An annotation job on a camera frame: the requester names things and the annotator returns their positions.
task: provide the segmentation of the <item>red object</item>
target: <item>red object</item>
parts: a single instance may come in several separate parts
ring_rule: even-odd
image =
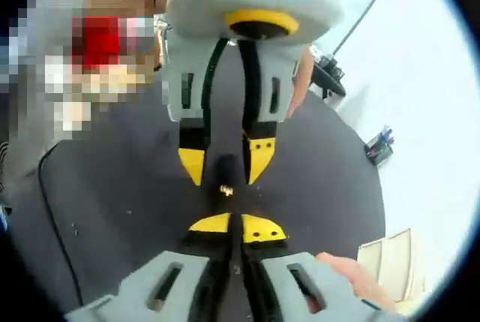
[[[80,46],[73,54],[77,58],[80,57],[83,69],[118,64],[120,56],[119,18],[83,17],[81,26]]]

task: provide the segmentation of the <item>white floor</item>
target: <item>white floor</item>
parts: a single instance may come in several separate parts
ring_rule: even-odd
[[[365,141],[384,125],[387,235],[414,227],[435,287],[461,251],[480,188],[480,89],[448,0],[377,0],[336,58],[347,97],[328,103]]]

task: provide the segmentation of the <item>yellow ring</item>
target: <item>yellow ring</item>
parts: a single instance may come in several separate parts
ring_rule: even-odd
[[[275,24],[286,29],[289,35],[299,30],[299,22],[289,14],[265,9],[241,9],[225,14],[225,20],[231,28],[240,22],[265,22]]]

